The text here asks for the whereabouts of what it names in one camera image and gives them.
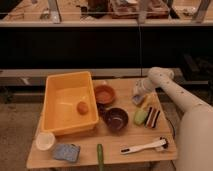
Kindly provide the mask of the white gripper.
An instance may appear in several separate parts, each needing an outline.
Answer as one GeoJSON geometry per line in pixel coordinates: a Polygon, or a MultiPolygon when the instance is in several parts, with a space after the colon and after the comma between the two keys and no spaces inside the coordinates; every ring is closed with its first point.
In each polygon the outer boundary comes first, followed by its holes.
{"type": "Polygon", "coordinates": [[[145,94],[150,93],[154,91],[156,88],[156,85],[149,79],[149,78],[143,78],[136,81],[135,85],[133,86],[133,97],[132,97],[132,103],[141,106],[145,100],[145,97],[143,97],[145,94]]]}

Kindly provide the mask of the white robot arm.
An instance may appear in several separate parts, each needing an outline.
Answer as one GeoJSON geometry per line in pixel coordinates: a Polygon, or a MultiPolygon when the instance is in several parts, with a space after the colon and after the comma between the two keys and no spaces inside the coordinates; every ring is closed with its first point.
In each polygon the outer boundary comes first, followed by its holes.
{"type": "Polygon", "coordinates": [[[161,88],[184,113],[178,138],[176,171],[213,171],[213,106],[173,81],[171,69],[152,67],[133,86],[133,103],[161,88]]]}

